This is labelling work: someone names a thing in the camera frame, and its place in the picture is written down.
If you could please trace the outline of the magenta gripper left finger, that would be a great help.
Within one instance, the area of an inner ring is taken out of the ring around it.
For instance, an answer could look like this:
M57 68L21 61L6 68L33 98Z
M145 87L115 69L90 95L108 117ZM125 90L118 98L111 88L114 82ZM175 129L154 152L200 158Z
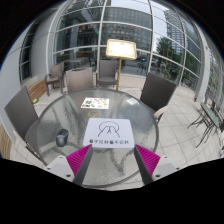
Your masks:
M92 145L87 145L68 156L58 156L46 166L45 170L81 186L92 155Z

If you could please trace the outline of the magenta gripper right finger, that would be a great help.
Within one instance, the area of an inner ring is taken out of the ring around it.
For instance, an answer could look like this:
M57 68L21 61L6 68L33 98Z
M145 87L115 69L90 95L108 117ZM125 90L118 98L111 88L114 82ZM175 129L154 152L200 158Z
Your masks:
M135 145L134 156L139 167L142 181L145 185L178 170L168 156L159 156L140 145Z

